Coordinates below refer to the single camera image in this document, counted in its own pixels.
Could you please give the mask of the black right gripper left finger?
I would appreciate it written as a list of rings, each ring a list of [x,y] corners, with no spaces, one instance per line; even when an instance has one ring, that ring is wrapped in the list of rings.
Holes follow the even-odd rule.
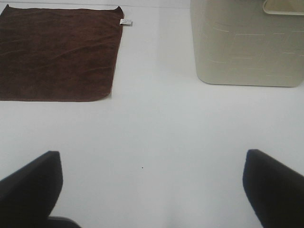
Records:
[[[77,228],[65,217],[53,217],[63,186],[60,153],[48,151],[0,181],[2,228]]]

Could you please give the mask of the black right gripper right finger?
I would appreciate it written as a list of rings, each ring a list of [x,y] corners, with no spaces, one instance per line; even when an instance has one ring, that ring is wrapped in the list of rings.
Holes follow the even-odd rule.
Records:
[[[250,149],[243,188],[264,228],[304,226],[304,177],[266,153]]]

